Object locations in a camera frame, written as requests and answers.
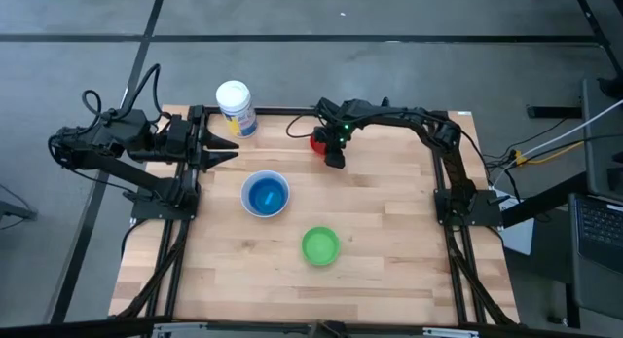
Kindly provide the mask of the black laptop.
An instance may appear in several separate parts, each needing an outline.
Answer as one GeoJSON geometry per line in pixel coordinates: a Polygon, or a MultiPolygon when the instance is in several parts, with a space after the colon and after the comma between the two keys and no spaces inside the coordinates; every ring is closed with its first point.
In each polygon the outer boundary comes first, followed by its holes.
{"type": "Polygon", "coordinates": [[[623,205],[572,193],[568,208],[573,275],[601,267],[623,276],[623,205]]]}

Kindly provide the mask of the light grey box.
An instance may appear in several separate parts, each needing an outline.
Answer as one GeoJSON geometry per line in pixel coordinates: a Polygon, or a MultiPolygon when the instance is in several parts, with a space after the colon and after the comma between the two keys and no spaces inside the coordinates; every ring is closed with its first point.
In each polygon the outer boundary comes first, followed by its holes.
{"type": "Polygon", "coordinates": [[[498,234],[502,237],[503,246],[520,254],[530,256],[534,219],[528,219],[514,226],[500,226],[498,234]]]}

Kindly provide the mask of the blue plastic bowl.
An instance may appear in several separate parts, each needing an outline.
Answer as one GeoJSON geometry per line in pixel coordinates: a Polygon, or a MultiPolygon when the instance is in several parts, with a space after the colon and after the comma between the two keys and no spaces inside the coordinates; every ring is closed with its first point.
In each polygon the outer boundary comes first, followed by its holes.
{"type": "Polygon", "coordinates": [[[268,216],[278,213],[286,205],[288,192],[279,180],[266,177],[251,185],[248,196],[254,211],[268,216]]]}

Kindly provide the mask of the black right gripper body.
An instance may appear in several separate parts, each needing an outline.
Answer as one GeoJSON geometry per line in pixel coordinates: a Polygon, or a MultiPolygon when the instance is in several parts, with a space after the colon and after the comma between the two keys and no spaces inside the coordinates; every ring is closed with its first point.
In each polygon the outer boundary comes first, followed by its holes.
{"type": "Polygon", "coordinates": [[[327,130],[327,145],[340,145],[346,147],[351,140],[351,134],[357,128],[355,124],[359,117],[363,116],[362,110],[366,101],[351,99],[338,105],[326,97],[322,97],[315,106],[315,115],[320,121],[320,126],[327,130]]]}

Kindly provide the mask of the white disinfecting wipes canister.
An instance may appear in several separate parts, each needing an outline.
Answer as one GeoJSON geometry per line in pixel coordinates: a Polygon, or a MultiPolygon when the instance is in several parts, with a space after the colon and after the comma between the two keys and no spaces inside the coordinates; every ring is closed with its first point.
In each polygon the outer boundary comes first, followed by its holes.
{"type": "Polygon", "coordinates": [[[243,82],[224,82],[217,88],[215,97],[232,135],[248,138],[257,131],[258,121],[251,102],[251,92],[243,82]]]}

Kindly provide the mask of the green plastic bowl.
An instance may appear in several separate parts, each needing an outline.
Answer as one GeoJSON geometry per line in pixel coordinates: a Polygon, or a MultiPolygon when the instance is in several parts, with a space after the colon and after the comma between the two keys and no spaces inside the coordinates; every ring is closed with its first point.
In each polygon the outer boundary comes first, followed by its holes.
{"type": "Polygon", "coordinates": [[[341,243],[332,229],[317,226],[310,228],[302,237],[301,249],[305,260],[311,265],[328,266],[338,258],[341,243]]]}

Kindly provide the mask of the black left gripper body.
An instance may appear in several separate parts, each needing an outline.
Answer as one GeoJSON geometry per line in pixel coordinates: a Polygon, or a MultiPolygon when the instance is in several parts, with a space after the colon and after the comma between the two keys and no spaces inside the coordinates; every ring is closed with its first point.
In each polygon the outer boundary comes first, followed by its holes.
{"type": "Polygon", "coordinates": [[[204,156],[200,146],[200,134],[205,124],[202,106],[191,106],[187,116],[172,114],[165,131],[165,162],[167,164],[186,163],[192,168],[205,171],[204,156]]]}

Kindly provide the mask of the black desk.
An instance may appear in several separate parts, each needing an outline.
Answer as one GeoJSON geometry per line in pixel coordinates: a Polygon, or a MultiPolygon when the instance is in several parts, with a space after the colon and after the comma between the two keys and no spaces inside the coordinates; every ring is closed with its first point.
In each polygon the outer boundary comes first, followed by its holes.
{"type": "MultiPolygon", "coordinates": [[[[504,226],[568,207],[572,193],[623,205],[623,76],[612,81],[585,80],[581,99],[586,170],[505,210],[504,226]]],[[[548,271],[552,277],[566,285],[567,326],[580,326],[581,308],[623,320],[623,276],[601,267],[579,279],[573,275],[569,208],[560,227],[553,222],[546,227],[543,240],[547,246],[541,254],[546,266],[558,266],[548,271]]]]}

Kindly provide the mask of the grey chair base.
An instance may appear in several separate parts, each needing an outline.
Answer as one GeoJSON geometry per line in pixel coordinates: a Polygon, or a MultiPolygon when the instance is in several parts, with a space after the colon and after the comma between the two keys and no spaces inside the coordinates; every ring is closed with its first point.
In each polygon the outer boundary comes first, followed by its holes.
{"type": "Polygon", "coordinates": [[[21,202],[21,205],[15,205],[4,201],[0,198],[0,231],[9,230],[13,227],[18,226],[24,221],[34,221],[38,213],[37,211],[30,206],[30,204],[21,196],[10,190],[8,187],[0,183],[0,189],[4,190],[6,193],[17,199],[21,202]],[[3,224],[2,219],[5,217],[13,217],[17,218],[18,221],[11,224],[3,224]]]}

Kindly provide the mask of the black floor frame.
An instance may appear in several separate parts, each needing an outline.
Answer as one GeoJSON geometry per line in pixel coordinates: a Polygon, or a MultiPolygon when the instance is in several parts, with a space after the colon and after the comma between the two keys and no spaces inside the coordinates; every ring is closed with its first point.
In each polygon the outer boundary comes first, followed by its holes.
{"type": "Polygon", "coordinates": [[[612,50],[611,43],[608,41],[603,29],[601,28],[596,14],[591,9],[588,0],[576,0],[585,19],[587,20],[591,31],[593,32],[594,39],[597,44],[605,51],[608,60],[617,76],[623,75],[623,67],[620,65],[614,51],[612,50]]]}

